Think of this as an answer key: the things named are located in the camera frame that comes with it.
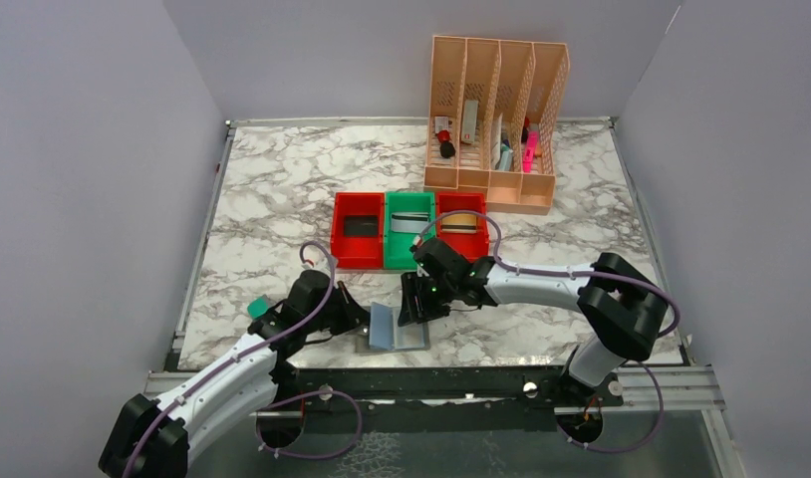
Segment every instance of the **open box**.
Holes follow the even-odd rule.
[[[343,269],[382,269],[385,194],[337,192],[330,249]]]
[[[421,212],[428,215],[433,221],[435,216],[434,194],[431,192],[389,192],[385,197],[385,268],[414,270],[414,262],[410,250],[416,233],[395,232],[391,230],[391,215],[395,213]],[[435,235],[432,227],[424,239]]]
[[[549,212],[556,182],[552,133],[569,71],[565,44],[435,36],[423,189],[480,193],[489,211]],[[479,101],[472,143],[460,140],[467,100]],[[435,116],[450,116],[456,150],[452,161],[439,155]],[[528,130],[537,131],[542,151],[530,172],[522,171],[525,145],[520,137],[526,119]],[[503,126],[514,150],[507,171],[491,168],[495,129]]]
[[[457,210],[476,211],[484,214],[485,198],[483,194],[439,192],[435,195],[435,210],[437,211],[435,217],[444,212]],[[438,224],[437,237],[470,262],[487,255],[489,242],[487,224],[480,217],[476,219],[474,233],[446,232],[443,230],[443,225]]]

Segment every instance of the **green object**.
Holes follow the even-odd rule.
[[[264,296],[256,299],[255,301],[251,302],[249,306],[247,306],[247,314],[250,314],[250,318],[254,321],[268,312],[268,303],[265,301]]]
[[[433,221],[434,193],[433,192],[388,192],[385,195],[385,237],[383,249],[386,269],[416,270],[417,264],[412,258],[410,250],[416,234],[408,232],[393,232],[391,230],[391,215],[398,212],[426,212],[429,221]],[[435,228],[432,227],[423,239],[434,237]]]

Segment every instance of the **red object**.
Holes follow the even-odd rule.
[[[440,142],[447,142],[450,140],[449,131],[442,129],[437,132],[437,140]]]
[[[344,235],[347,216],[377,216],[376,237]],[[330,249],[342,269],[382,269],[383,228],[385,227],[385,194],[383,192],[337,192],[332,215]]]
[[[485,213],[485,201],[482,194],[439,192],[435,195],[435,217],[444,212],[464,209]],[[458,254],[473,262],[476,259],[487,255],[488,242],[490,237],[487,232],[487,224],[482,218],[476,221],[475,234],[460,232],[443,232],[443,226],[437,224],[435,230],[437,237],[449,244]]]

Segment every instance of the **white marble surface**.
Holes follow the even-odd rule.
[[[508,260],[578,264],[617,252],[654,277],[614,144],[604,124],[560,123],[553,137],[558,183],[547,216],[494,214]],[[179,366],[200,369],[250,323],[247,305],[284,298],[302,271],[298,247],[329,244],[336,191],[420,190],[425,126],[244,127],[235,137]],[[339,272],[362,305],[400,304],[397,273]],[[343,335],[306,347],[297,366],[454,366],[563,363],[592,332],[584,317],[531,305],[454,312],[429,324],[428,351],[357,355]],[[649,362],[681,362],[675,335]]]

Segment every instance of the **perforated divider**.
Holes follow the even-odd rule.
[[[555,189],[552,134],[570,70],[565,44],[462,37],[435,37],[432,51],[429,138],[425,190],[477,192],[488,210],[546,214]],[[468,100],[479,101],[475,138],[461,142]],[[450,116],[456,145],[452,159],[440,157],[435,116]],[[510,170],[493,170],[494,122],[502,115],[511,148]],[[526,118],[538,132],[540,155],[522,172]]]

